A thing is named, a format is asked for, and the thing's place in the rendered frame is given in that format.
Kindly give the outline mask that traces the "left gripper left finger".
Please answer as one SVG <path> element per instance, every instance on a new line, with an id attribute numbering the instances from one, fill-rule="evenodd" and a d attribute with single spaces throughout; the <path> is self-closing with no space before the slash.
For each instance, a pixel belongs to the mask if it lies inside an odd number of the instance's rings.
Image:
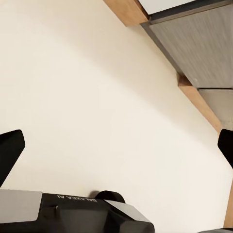
<path id="1" fill-rule="evenodd" d="M 0 188 L 24 149 L 21 129 L 0 134 Z"/>

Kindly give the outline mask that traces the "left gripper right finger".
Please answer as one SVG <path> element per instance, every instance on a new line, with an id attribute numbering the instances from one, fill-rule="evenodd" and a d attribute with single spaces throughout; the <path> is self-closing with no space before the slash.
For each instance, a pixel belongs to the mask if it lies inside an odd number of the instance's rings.
<path id="1" fill-rule="evenodd" d="M 222 129 L 217 146 L 233 168 L 233 131 Z"/>

